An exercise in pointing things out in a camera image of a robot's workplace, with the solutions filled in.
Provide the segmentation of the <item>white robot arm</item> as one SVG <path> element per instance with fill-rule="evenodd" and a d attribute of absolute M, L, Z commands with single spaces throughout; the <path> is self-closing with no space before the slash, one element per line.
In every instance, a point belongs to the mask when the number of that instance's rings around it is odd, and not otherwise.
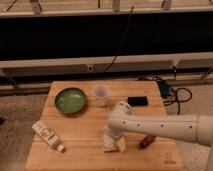
<path fill-rule="evenodd" d="M 206 171 L 213 171 L 213 116 L 135 116 L 131 112 L 126 102 L 120 101 L 114 106 L 106 122 L 109 136 L 117 139 L 124 132 L 133 132 L 207 146 L 210 152 Z"/>

